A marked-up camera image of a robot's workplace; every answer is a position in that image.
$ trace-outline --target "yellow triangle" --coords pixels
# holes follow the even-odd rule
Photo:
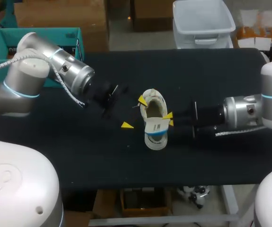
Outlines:
[[[138,99],[138,101],[139,101],[142,105],[147,106],[147,103],[146,103],[145,99],[143,98],[143,96],[140,96],[139,99]]]
[[[163,119],[173,118],[173,112],[170,112],[168,115],[163,117]]]
[[[134,127],[132,127],[130,124],[123,122],[123,124],[121,125],[121,128],[124,129],[133,129]]]

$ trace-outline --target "shoe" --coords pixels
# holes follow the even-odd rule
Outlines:
[[[140,105],[141,115],[143,117],[145,128],[158,126],[158,130],[152,133],[144,134],[145,144],[152,150],[161,150],[167,144],[168,123],[161,127],[157,122],[163,121],[162,118],[167,115],[167,106],[163,96],[155,89],[148,89],[143,93],[143,98],[147,106]]]

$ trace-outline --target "cable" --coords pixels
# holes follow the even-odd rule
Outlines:
[[[7,67],[17,61],[21,61],[21,60],[24,60],[24,59],[29,59],[29,58],[37,58],[37,59],[41,59],[41,60],[44,60],[46,61],[47,63],[50,64],[50,66],[52,67],[54,73],[56,74],[56,77],[57,79],[59,80],[60,84],[62,85],[62,87],[64,88],[65,92],[69,95],[69,97],[75,102],[77,103],[78,105],[80,105],[81,107],[85,107],[85,103],[79,101],[78,99],[76,99],[73,94],[69,91],[69,89],[67,88],[67,86],[64,84],[61,76],[59,75],[56,67],[50,62],[50,60],[48,58],[45,58],[43,56],[40,56],[40,55],[36,55],[36,54],[27,54],[27,55],[23,55],[23,56],[19,56],[19,57],[16,57],[12,60],[9,60],[9,61],[6,61],[4,63],[1,63],[0,64],[0,69],[4,68],[4,67]]]
[[[253,129],[246,129],[246,130],[239,130],[239,131],[222,131],[222,132],[216,133],[216,137],[252,132],[252,131],[257,131],[257,130],[261,130],[261,129],[265,129],[265,128],[266,128],[265,126],[261,126],[261,127],[257,127],[257,128],[253,128]]]

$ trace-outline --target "black tabletop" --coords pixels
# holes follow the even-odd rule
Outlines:
[[[86,63],[97,77],[139,95],[159,90],[169,110],[178,111],[190,96],[214,105],[259,93],[264,60],[254,49],[223,49],[96,53]],[[193,140],[188,127],[173,127],[166,148],[153,151],[144,143],[142,119],[137,129],[122,130],[100,114],[95,106],[78,107],[63,89],[45,88],[28,117],[0,116],[0,140],[43,153],[64,190],[260,183],[272,171],[272,130]]]

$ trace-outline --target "white plastic bin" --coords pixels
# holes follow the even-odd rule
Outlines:
[[[179,0],[173,3],[173,31],[178,48],[226,48],[236,29],[222,0]]]

